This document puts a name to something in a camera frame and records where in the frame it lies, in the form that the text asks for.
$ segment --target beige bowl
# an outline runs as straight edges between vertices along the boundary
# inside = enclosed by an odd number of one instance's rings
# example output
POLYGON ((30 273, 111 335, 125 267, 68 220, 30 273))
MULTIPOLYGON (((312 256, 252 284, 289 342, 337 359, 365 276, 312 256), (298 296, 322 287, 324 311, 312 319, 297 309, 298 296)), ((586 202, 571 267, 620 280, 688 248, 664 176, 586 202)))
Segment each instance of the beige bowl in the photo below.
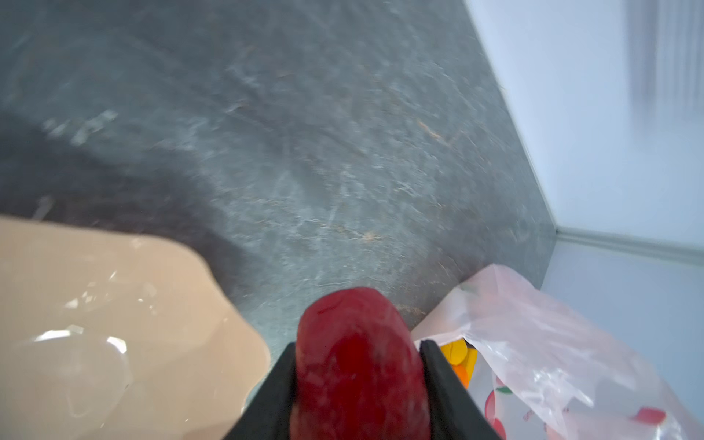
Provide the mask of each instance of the beige bowl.
POLYGON ((269 367, 173 241, 0 216, 0 290, 3 438, 220 440, 269 367))

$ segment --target translucent bag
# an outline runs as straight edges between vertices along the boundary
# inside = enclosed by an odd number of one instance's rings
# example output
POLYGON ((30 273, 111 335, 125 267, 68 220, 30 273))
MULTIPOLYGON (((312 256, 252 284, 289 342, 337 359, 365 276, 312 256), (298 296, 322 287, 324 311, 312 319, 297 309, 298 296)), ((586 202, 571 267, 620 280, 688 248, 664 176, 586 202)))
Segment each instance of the translucent bag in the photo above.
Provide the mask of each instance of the translucent bag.
POLYGON ((477 381, 493 381, 486 402, 473 396, 487 417, 534 415, 545 423, 536 436, 505 420, 501 434, 509 440, 704 439, 704 427, 652 365, 505 266, 490 265, 452 289, 411 335, 417 345, 464 338, 476 347, 491 379, 481 378, 478 363, 470 390, 477 381))

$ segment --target gray countertop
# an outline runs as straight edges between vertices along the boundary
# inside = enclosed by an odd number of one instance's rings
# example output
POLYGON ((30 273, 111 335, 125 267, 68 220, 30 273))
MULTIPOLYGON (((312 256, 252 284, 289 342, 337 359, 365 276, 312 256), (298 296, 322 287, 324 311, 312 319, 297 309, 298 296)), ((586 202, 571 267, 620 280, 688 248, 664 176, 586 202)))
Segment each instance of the gray countertop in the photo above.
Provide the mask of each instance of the gray countertop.
POLYGON ((488 263, 545 274, 460 0, 9 0, 0 57, 0 212, 191 246, 274 358, 337 289, 413 326, 488 263))

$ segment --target plastic bag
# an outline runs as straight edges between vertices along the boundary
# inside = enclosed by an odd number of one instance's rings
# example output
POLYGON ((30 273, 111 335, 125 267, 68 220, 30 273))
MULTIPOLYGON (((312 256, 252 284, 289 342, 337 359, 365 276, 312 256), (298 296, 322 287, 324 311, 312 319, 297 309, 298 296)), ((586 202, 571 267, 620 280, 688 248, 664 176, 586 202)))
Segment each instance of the plastic bag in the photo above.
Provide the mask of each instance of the plastic bag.
MULTIPOLYGON (((528 405, 528 418, 545 422, 542 438, 704 439, 647 361, 510 268, 490 265, 452 289, 411 335, 417 345, 464 338, 476 347, 493 373, 489 386, 528 405)), ((485 413, 510 407, 473 397, 485 413)), ((509 440, 527 438, 536 437, 508 432, 509 440)))

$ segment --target glossy beige surface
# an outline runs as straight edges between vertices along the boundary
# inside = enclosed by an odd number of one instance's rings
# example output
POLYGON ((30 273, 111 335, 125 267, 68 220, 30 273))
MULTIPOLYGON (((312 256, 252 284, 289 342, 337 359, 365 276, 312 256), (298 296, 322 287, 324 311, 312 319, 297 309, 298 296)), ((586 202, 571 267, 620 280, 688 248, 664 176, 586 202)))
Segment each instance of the glossy beige surface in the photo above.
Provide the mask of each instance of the glossy beige surface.
POLYGON ((0 217, 0 291, 3 438, 220 440, 269 366, 173 241, 0 217))

